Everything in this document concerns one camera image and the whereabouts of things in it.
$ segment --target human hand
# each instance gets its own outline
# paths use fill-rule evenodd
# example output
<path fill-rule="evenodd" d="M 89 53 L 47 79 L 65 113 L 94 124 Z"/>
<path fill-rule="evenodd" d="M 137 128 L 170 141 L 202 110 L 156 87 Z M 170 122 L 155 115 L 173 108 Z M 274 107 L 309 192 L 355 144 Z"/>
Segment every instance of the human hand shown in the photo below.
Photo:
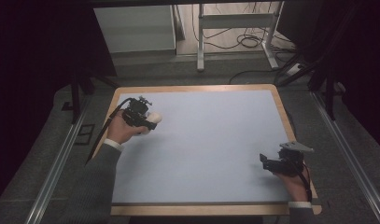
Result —
<path fill-rule="evenodd" d="M 107 138 L 122 144 L 127 142 L 137 133 L 148 131 L 147 127 L 132 127 L 129 126 L 122 117 L 123 110 L 120 110 L 108 125 Z"/>
<path fill-rule="evenodd" d="M 273 174 L 278 176 L 283 181 L 287 191 L 289 192 L 289 195 L 294 202 L 308 202 L 306 187 L 298 175 L 288 176 L 278 173 Z M 310 172 L 306 167 L 303 169 L 303 176 L 309 183 Z"/>

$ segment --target gray floor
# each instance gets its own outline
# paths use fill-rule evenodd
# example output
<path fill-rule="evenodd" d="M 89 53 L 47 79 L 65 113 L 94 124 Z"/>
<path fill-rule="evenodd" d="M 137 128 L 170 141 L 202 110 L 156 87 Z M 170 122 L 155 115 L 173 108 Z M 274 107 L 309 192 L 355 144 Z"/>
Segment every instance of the gray floor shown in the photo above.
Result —
<path fill-rule="evenodd" d="M 111 79 L 121 86 L 173 86 L 228 84 L 230 77 L 246 70 L 270 69 L 263 53 L 241 55 L 207 55 L 205 71 L 197 73 L 194 56 L 149 56 L 146 58 L 116 58 L 119 74 Z M 306 89 L 303 77 L 287 87 L 279 88 L 283 104 L 292 116 L 297 140 L 316 152 L 305 155 L 312 172 L 323 211 L 319 223 L 379 223 L 366 197 L 348 168 L 346 161 L 322 119 L 315 101 Z M 232 84 L 273 83 L 274 73 L 253 72 L 236 77 Z M 93 81 L 96 92 L 91 96 L 83 124 L 94 124 L 89 145 L 74 145 L 54 189 L 40 223 L 52 223 L 61 214 L 76 179 L 99 133 L 114 90 L 98 80 Z M 70 101 L 70 89 L 55 95 L 54 107 L 32 151 L 0 199 L 0 224 L 24 223 L 49 172 L 57 152 L 70 129 L 71 112 L 62 111 Z M 380 193 L 380 147 L 353 118 L 339 96 L 335 97 L 335 116 L 348 144 Z M 86 136 L 77 137 L 77 143 Z M 127 223 L 128 217 L 112 217 L 110 223 Z M 265 217 L 264 223 L 274 223 L 275 217 Z M 282 217 L 279 223 L 288 223 Z"/>

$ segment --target table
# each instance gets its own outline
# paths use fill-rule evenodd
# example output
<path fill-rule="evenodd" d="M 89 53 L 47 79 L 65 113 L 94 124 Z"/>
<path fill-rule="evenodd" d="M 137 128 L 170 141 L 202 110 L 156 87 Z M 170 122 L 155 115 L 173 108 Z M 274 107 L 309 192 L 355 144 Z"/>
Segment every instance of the table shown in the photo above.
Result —
<path fill-rule="evenodd" d="M 238 91 L 269 91 L 276 105 L 278 115 L 289 141 L 295 140 L 295 136 L 289 125 L 289 119 L 284 111 L 278 92 L 273 85 L 237 85 L 237 86 L 174 86 L 174 87 L 133 87 L 119 88 L 116 90 L 109 107 L 109 115 L 117 106 L 121 94 L 150 92 L 238 92 Z M 314 202 L 317 202 L 317 194 L 312 185 Z M 313 205 L 315 214 L 321 212 L 321 206 Z M 112 206 L 113 216 L 266 216 L 286 215 L 289 212 L 287 203 L 183 203 L 183 204 L 125 204 Z"/>

